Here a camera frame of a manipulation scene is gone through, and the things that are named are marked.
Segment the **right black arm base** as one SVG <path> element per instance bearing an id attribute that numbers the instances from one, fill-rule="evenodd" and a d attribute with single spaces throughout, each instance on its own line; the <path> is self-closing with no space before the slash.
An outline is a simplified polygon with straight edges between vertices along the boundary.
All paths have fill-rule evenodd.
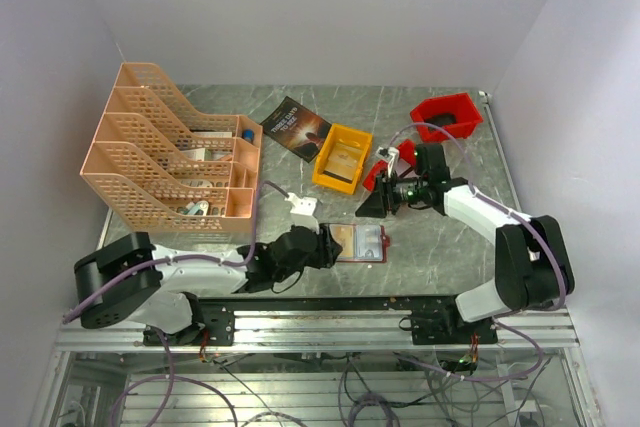
<path id="1" fill-rule="evenodd" d="M 403 316 L 398 327 L 408 332 L 412 343 L 429 345 L 470 345 L 473 339 L 480 345 L 496 344 L 497 333 L 490 319 L 464 322 L 456 313 L 411 312 Z"/>

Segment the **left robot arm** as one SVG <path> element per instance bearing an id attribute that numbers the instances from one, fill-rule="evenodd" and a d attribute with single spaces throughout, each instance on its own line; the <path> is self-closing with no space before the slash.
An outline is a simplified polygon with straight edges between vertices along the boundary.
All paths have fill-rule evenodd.
<path id="1" fill-rule="evenodd" d="M 293 226 L 269 243 L 205 254 L 180 251 L 134 232 L 74 266 L 79 303 L 63 321 L 104 329 L 122 321 L 192 344 L 206 325 L 202 301 L 268 291 L 306 268 L 331 268 L 342 252 L 330 228 Z"/>

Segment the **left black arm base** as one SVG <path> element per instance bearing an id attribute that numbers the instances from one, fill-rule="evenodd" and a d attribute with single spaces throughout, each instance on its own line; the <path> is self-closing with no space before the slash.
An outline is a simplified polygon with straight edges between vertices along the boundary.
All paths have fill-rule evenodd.
<path id="1" fill-rule="evenodd" d="M 226 307 L 203 311 L 203 321 L 175 334 L 166 334 L 169 346 L 231 346 L 234 342 L 235 315 Z"/>

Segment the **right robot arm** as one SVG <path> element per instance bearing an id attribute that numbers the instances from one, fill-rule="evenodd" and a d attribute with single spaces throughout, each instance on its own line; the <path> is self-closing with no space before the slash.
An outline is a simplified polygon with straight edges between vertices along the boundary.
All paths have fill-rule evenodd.
<path id="1" fill-rule="evenodd" d="M 356 210 L 358 217 L 383 219 L 400 207 L 433 209 L 455 219 L 494 247 L 492 280 L 456 296 L 456 309 L 440 320 L 450 341 L 465 341 L 476 322 L 523 310 L 557 310 L 575 288 L 575 280 L 558 221 L 533 217 L 483 194 L 471 181 L 451 176 L 439 143 L 413 150 L 413 178 L 395 171 L 399 150 L 380 148 L 386 163 L 374 177 L 369 197 Z"/>

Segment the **red leather card holder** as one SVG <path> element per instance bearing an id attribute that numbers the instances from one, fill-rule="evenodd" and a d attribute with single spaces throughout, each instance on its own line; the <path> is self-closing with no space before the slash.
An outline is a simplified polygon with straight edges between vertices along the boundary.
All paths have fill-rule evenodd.
<path id="1" fill-rule="evenodd" d="M 341 246 L 338 263 L 385 263 L 390 237 L 382 225 L 329 224 L 333 239 Z"/>

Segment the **white magnetic stripe card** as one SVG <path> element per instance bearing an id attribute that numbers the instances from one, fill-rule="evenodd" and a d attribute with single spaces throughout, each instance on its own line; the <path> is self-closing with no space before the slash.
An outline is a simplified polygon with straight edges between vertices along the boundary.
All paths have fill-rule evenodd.
<path id="1" fill-rule="evenodd" d="M 380 226 L 361 225 L 356 229 L 356 254 L 359 259 L 382 261 L 384 239 Z"/>

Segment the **gold card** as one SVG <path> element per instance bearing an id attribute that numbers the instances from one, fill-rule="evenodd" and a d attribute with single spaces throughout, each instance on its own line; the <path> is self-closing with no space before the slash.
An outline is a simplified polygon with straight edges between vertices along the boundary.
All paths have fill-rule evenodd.
<path id="1" fill-rule="evenodd" d="M 331 224 L 330 231 L 333 239 L 341 246 L 339 262 L 355 261 L 356 227 L 347 224 Z"/>

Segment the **yellow plastic bin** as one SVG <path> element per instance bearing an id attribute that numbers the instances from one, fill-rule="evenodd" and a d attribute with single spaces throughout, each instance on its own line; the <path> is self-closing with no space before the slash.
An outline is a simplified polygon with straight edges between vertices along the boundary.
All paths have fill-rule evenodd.
<path id="1" fill-rule="evenodd" d="M 353 195 L 373 143 L 373 135 L 334 123 L 315 159 L 312 182 Z"/>

